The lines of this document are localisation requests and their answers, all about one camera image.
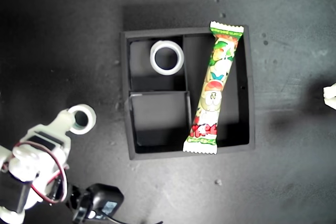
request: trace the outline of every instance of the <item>dark gray surface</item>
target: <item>dark gray surface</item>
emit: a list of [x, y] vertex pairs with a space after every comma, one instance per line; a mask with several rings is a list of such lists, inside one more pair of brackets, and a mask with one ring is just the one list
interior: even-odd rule
[[[118, 186], [130, 223], [335, 223], [336, 0], [0, 0], [1, 144], [86, 102], [96, 128], [74, 136], [69, 181]], [[247, 24], [256, 149], [129, 161], [121, 108], [119, 32]], [[222, 185], [215, 185], [220, 179]], [[26, 223], [70, 223], [39, 205]]]

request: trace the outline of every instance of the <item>white tape roll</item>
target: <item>white tape roll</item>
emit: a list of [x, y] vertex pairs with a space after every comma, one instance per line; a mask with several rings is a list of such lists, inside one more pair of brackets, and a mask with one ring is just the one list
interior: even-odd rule
[[73, 134], [83, 135], [88, 133], [96, 124], [96, 113], [94, 112], [93, 108], [86, 104], [80, 104], [69, 108], [68, 112], [76, 115], [77, 112], [83, 112], [88, 117], [88, 124], [86, 126], [81, 126], [77, 123], [70, 129]]
[[[155, 55], [157, 51], [159, 51], [161, 48], [170, 48], [175, 51], [177, 55], [177, 63], [176, 66], [173, 67], [172, 69], [162, 69], [156, 63]], [[172, 74], [177, 73], [182, 68], [183, 62], [184, 62], [184, 54], [182, 48], [175, 42], [172, 42], [170, 40], [160, 40], [156, 42], [151, 48], [151, 65], [153, 69], [159, 74], [162, 74], [164, 76], [171, 76]]]

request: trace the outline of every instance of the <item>snack wrapper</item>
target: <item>snack wrapper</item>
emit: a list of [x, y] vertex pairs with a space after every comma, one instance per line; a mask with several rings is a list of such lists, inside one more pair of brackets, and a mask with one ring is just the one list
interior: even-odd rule
[[196, 116], [190, 134], [183, 144], [184, 152], [217, 153], [217, 123], [222, 102], [222, 91], [228, 78], [238, 41], [243, 35], [242, 26], [210, 23], [216, 38]]

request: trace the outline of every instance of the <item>black box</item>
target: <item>black box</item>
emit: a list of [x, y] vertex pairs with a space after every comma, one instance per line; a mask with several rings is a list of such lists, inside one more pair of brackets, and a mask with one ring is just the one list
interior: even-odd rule
[[[150, 49], [159, 40], [171, 40], [181, 46], [184, 65], [178, 73], [163, 76], [151, 67]], [[214, 42], [209, 28], [121, 34], [130, 159], [199, 155], [182, 149], [195, 116]], [[254, 148], [254, 92], [247, 26], [223, 91], [217, 130], [218, 154]]]

